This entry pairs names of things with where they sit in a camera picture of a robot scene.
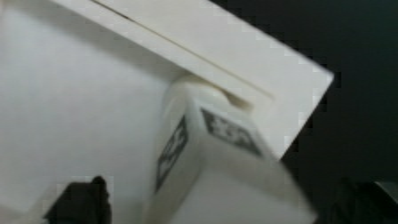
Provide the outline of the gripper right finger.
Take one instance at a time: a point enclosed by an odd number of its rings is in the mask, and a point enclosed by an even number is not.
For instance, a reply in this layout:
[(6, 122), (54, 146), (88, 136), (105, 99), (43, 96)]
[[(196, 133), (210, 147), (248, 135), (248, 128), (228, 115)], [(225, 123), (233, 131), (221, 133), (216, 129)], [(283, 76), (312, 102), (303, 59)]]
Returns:
[(342, 181), (328, 224), (398, 224), (398, 183)]

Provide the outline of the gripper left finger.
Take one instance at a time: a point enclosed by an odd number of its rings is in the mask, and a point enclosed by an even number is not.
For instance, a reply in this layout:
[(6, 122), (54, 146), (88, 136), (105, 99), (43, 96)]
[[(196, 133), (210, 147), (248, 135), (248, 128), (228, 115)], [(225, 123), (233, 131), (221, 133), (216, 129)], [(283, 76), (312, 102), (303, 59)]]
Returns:
[(72, 182), (45, 213), (47, 224), (113, 224), (107, 181)]

